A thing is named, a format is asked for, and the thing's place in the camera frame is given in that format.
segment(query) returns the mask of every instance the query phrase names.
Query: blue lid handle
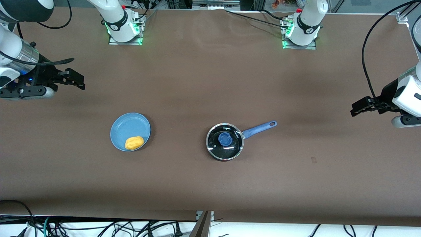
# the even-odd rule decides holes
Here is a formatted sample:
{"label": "blue lid handle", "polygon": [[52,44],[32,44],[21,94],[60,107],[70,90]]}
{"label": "blue lid handle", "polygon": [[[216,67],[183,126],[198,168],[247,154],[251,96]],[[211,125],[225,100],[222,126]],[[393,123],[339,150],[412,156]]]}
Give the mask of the blue lid handle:
{"label": "blue lid handle", "polygon": [[267,122],[265,124],[259,125],[257,127],[245,130],[245,131],[242,132],[242,134],[244,136],[244,139],[247,139],[247,138],[249,138],[249,137],[251,137],[251,136],[253,136],[253,135],[255,135],[259,132],[263,132],[264,130],[268,130],[270,128],[276,127],[276,125],[278,125],[278,123],[276,121],[270,121],[270,122]]}
{"label": "blue lid handle", "polygon": [[229,133],[223,132],[219,135],[218,141],[223,146],[229,146],[232,143],[232,137]]}

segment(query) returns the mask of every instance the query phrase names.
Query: frying pan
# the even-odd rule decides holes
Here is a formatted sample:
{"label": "frying pan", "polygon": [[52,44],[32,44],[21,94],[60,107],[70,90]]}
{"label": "frying pan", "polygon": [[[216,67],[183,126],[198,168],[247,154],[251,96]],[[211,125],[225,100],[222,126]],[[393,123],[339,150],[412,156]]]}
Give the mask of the frying pan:
{"label": "frying pan", "polygon": [[213,126],[206,137],[206,148],[219,161],[229,161],[237,157],[243,147],[244,139],[259,132],[276,127],[276,121],[270,121],[241,132],[236,126],[228,123]]}

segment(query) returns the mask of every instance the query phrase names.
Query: table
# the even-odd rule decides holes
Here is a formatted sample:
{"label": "table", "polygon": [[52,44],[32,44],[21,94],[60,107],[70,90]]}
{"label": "table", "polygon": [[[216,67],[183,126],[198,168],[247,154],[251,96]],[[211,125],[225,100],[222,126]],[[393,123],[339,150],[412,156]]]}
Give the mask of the table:
{"label": "table", "polygon": [[[67,11],[47,24],[61,25]],[[75,8],[60,30],[24,23],[41,54],[75,58],[58,68],[84,75],[86,90],[0,101],[0,198],[38,215],[191,220],[215,210],[224,221],[419,226],[420,128],[393,128],[392,113],[349,112],[370,94],[361,46],[378,17],[328,14],[315,51],[282,49],[276,27],[222,10],[158,11],[142,46],[107,45],[92,8]],[[407,27],[385,18],[366,48],[375,90],[417,61]],[[109,139],[128,112],[152,124],[137,152]],[[215,124],[271,120],[278,126],[232,161],[206,151]]]}

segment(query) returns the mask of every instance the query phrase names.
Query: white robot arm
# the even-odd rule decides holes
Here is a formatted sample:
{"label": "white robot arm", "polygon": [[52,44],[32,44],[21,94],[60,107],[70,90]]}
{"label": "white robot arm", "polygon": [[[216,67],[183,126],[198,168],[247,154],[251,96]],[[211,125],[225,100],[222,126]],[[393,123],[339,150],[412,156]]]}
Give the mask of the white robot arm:
{"label": "white robot arm", "polygon": [[[44,22],[53,9],[53,0],[0,0],[0,22]],[[0,98],[50,98],[57,91],[57,83],[85,89],[81,74],[70,68],[60,71],[55,67],[73,58],[51,62],[35,49],[34,42],[29,44],[12,33],[13,27],[0,27]]]}
{"label": "white robot arm", "polygon": [[293,26],[285,36],[296,45],[309,45],[317,37],[320,23],[327,12],[326,0],[307,0],[302,12],[288,17],[293,19]]}
{"label": "white robot arm", "polygon": [[[421,52],[421,16],[414,24],[411,36],[416,48]],[[367,111],[378,111],[379,114],[400,113],[392,119],[392,125],[396,128],[421,126],[421,62],[387,84],[380,96],[366,96],[352,104],[353,117]]]}
{"label": "white robot arm", "polygon": [[123,9],[118,0],[87,0],[99,11],[108,33],[117,42],[128,42],[140,34],[139,13]]}

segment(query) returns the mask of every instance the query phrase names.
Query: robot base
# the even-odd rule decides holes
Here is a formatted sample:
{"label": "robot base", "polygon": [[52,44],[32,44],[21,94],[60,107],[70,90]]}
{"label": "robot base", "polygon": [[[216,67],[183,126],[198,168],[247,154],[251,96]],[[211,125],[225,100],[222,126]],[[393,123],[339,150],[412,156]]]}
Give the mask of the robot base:
{"label": "robot base", "polygon": [[[292,19],[291,16],[288,16],[287,20],[280,20],[281,25],[286,25],[288,27],[291,27],[292,25]],[[313,40],[309,45],[301,46],[294,44],[288,37],[286,37],[287,31],[289,29],[281,28],[281,35],[282,35],[282,48],[291,48],[291,49],[316,49],[316,40]]]}
{"label": "robot base", "polygon": [[118,42],[116,40],[114,40],[111,35],[109,37],[108,40],[108,44],[109,45],[142,45],[143,43],[143,33],[145,31],[145,22],[146,22],[146,16],[143,16],[142,18],[140,18],[137,22],[135,22],[135,24],[138,24],[139,26],[136,26],[135,29],[139,30],[139,34],[136,35],[132,40],[128,41],[128,42]]}

